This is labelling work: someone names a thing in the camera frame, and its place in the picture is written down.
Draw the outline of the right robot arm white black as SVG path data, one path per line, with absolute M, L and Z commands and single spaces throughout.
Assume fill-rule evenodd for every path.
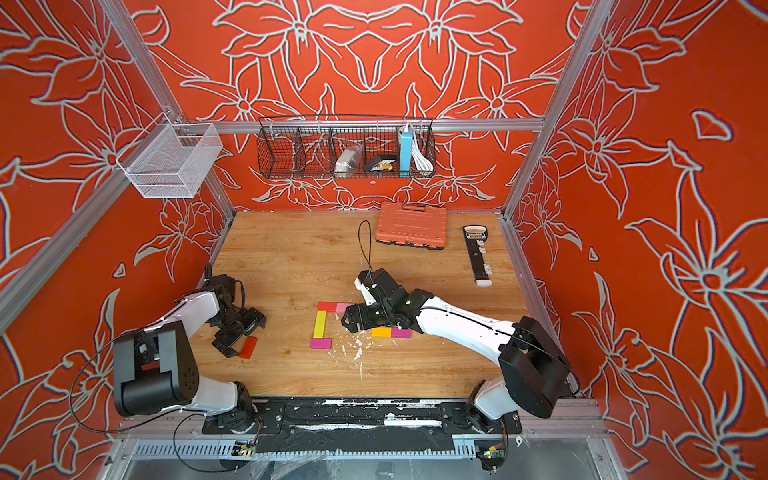
M 384 269 L 363 271 L 355 287 L 364 301 L 348 306 L 341 325 L 351 333 L 392 327 L 449 340 L 490 360 L 501 376 L 483 381 L 470 407 L 488 420 L 523 410 L 551 417 L 571 372 L 557 342 L 537 320 L 496 320 L 451 305 L 431 292 L 408 292 Z

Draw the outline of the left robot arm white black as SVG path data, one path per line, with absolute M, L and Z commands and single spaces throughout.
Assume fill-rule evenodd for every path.
M 191 409 L 231 430 L 247 430 L 256 409 L 241 382 L 202 376 L 190 339 L 204 325 L 216 330 L 212 345 L 226 358 L 236 344 L 263 328 L 266 316 L 237 302 L 245 290 L 228 275 L 205 280 L 150 325 L 120 336 L 113 347 L 114 404 L 123 417 Z

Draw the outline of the orange yellow block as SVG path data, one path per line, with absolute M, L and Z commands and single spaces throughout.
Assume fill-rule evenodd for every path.
M 392 329 L 389 327 L 378 327 L 371 331 L 372 338 L 391 338 Z

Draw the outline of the magenta block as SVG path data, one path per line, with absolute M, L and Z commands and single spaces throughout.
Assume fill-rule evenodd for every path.
M 397 339 L 410 339 L 413 331 L 411 329 L 392 328 L 391 337 Z
M 312 350 L 331 350 L 333 348 L 333 340 L 331 338 L 313 338 L 310 348 Z

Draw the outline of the red long block front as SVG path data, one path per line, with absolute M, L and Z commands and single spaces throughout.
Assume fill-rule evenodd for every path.
M 317 310 L 322 312 L 336 312 L 337 304 L 335 302 L 320 302 L 317 305 Z

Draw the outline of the magenta block front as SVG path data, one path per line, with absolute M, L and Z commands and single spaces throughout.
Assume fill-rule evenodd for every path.
M 313 338 L 310 348 L 312 350 L 331 350 L 333 348 L 333 340 L 331 338 Z

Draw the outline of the yellow long block front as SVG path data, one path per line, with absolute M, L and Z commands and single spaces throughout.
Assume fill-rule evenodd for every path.
M 327 311 L 318 310 L 316 313 L 314 329 L 313 329 L 314 339 L 323 339 L 325 337 L 326 321 L 327 321 Z

